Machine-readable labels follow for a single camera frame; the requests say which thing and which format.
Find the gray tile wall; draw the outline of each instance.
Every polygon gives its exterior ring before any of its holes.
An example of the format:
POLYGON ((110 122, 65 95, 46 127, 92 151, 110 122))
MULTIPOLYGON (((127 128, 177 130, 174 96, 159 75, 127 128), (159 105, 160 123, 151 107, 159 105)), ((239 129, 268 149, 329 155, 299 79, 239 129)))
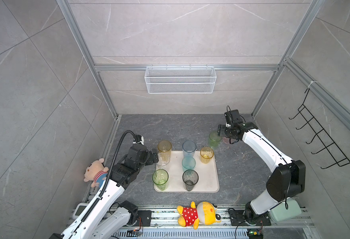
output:
POLYGON ((216 71, 211 94, 149 94, 144 71, 101 72, 120 114, 220 114, 229 105, 252 112, 272 71, 216 71))
POLYGON ((71 0, 96 64, 277 64, 309 0, 71 0))
MULTIPOLYGON (((306 144, 306 141, 311 141, 314 132, 309 126, 296 130, 305 123, 301 116, 289 119, 297 114, 305 90, 306 86, 286 69, 256 121, 272 143, 307 166, 306 189, 298 195, 298 202, 308 208, 321 237, 350 238, 350 164, 321 169, 334 160, 325 151, 311 154, 323 148, 321 142, 316 137, 311 144, 306 144)), ((307 96, 305 105, 350 159, 350 131, 312 93, 307 96)), ((308 112, 302 113, 308 118, 308 112)), ((329 138, 321 137, 328 145, 329 138)), ((342 159, 335 147, 329 147, 329 150, 336 159, 342 159)))
POLYGON ((292 58, 350 110, 350 0, 327 0, 292 58))
POLYGON ((0 238, 63 231, 112 121, 56 1, 0 1, 0 238))

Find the plush bear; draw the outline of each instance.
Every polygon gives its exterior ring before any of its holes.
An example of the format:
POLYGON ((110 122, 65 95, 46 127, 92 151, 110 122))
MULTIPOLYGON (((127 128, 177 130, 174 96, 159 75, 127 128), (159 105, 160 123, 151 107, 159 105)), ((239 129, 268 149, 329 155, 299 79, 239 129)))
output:
POLYGON ((182 206, 177 207, 177 212, 180 214, 177 222, 180 226, 192 226, 196 230, 199 227, 199 222, 204 225, 211 225, 215 222, 221 222, 222 218, 216 214, 217 206, 209 202, 201 202, 195 206, 195 202, 191 203, 190 208, 182 206))
POLYGON ((83 181, 88 182, 93 180, 91 187, 102 186, 108 171, 108 168, 102 164, 104 161, 104 158, 95 160, 86 168, 85 179, 83 181))

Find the black wire rack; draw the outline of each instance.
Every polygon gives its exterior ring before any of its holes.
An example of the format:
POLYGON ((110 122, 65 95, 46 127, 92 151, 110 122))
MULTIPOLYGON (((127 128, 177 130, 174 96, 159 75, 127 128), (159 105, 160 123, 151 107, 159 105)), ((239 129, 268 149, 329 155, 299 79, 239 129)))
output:
POLYGON ((345 166, 345 165, 350 164, 350 159, 349 159, 349 158, 345 155, 345 153, 340 149, 340 147, 339 147, 339 146, 337 145, 337 143, 332 139, 332 137, 328 134, 328 132, 324 129, 324 127, 321 126, 320 122, 317 121, 317 119, 313 116, 313 114, 309 111, 309 109, 304 105, 305 100, 306 100, 306 98, 307 98, 307 96, 308 96, 308 93, 309 93, 309 88, 306 89, 304 93, 306 93, 306 95, 305 95, 304 101, 302 102, 301 106, 298 108, 298 111, 299 111, 299 112, 298 112, 293 118, 289 118, 289 119, 292 120, 292 119, 296 118, 296 116, 301 115, 301 116, 304 118, 304 120, 306 121, 306 123, 305 123, 302 127, 296 128, 296 130, 300 130, 300 129, 302 129, 304 126, 309 125, 309 127, 311 127, 311 129, 313 130, 313 132, 315 133, 315 135, 313 136, 312 140, 311 140, 309 143, 308 143, 308 142, 306 142, 306 143, 307 143, 307 144, 311 144, 311 143, 313 142, 313 140, 315 139, 315 137, 317 137, 317 138, 321 141, 321 143, 323 144, 323 146, 324 146, 323 149, 321 149, 321 150, 319 150, 319 151, 317 151, 317 152, 315 152, 315 153, 311 152, 311 154, 315 155, 315 154, 317 154, 317 153, 319 153, 319 152, 321 152, 321 151, 323 151, 323 150, 326 150, 326 151, 331 155, 331 157, 333 158, 333 160, 335 161, 335 163, 329 165, 328 167, 321 167, 322 169, 327 169, 327 168, 329 168, 329 167, 331 167, 331 166, 333 166, 333 165, 338 165, 338 166, 342 167, 342 166, 345 166), (309 119, 309 120, 307 120, 307 118, 301 113, 301 111, 302 111, 303 109, 306 109, 306 111, 310 114, 310 119, 309 119), (319 130, 317 130, 317 129, 315 130, 315 129, 312 127, 312 125, 311 125, 310 122, 313 122, 313 121, 316 121, 316 122, 318 123, 318 125, 320 126, 320 127, 319 127, 319 130), (325 143, 323 142, 323 140, 322 140, 322 139, 320 138, 320 136, 318 135, 319 133, 321 133, 323 136, 327 136, 327 137, 331 140, 330 144, 325 145, 325 143), (337 160, 335 159, 335 157, 333 156, 333 154, 331 153, 331 151, 328 149, 329 146, 332 146, 332 147, 335 146, 335 147, 337 147, 338 150, 341 152, 341 154, 344 156, 344 158, 341 159, 341 160, 339 160, 339 161, 337 161, 337 160))

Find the cup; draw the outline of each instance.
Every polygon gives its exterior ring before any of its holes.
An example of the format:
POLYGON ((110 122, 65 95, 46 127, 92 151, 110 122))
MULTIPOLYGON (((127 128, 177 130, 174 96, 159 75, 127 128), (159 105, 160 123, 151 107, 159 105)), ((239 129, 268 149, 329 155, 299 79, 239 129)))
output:
POLYGON ((163 160, 167 159, 167 157, 162 157, 162 153, 158 153, 158 159, 159 161, 156 163, 158 166, 158 169, 166 169, 166 165, 170 162, 170 160, 163 160))
POLYGON ((196 151, 196 144, 194 141, 187 140, 183 143, 183 156, 193 157, 196 151))
POLYGON ((193 157, 186 156, 183 158, 181 161, 181 164, 183 166, 183 172, 189 170, 189 169, 194 169, 196 165, 196 160, 193 157))
POLYGON ((191 191, 197 182, 199 181, 199 175, 194 170, 187 170, 183 173, 183 182, 185 184, 186 190, 191 191))
POLYGON ((218 136, 216 131, 213 131, 209 134, 208 143, 211 148, 217 147, 221 140, 222 137, 218 136))
POLYGON ((160 190, 165 190, 168 186, 167 171, 164 169, 156 170, 152 175, 152 181, 160 190))
POLYGON ((209 161, 213 156, 214 156, 214 151, 210 147, 203 147, 200 150, 200 161, 204 164, 209 163, 209 161))
POLYGON ((158 158, 162 165, 170 162, 172 145, 170 141, 163 140, 158 143, 158 158))

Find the wire basket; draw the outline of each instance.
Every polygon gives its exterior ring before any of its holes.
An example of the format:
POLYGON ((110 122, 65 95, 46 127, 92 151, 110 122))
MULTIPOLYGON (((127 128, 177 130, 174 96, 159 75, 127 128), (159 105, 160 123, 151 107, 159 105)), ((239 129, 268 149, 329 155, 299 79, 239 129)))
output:
POLYGON ((147 67, 144 75, 149 94, 212 93, 213 67, 147 67))

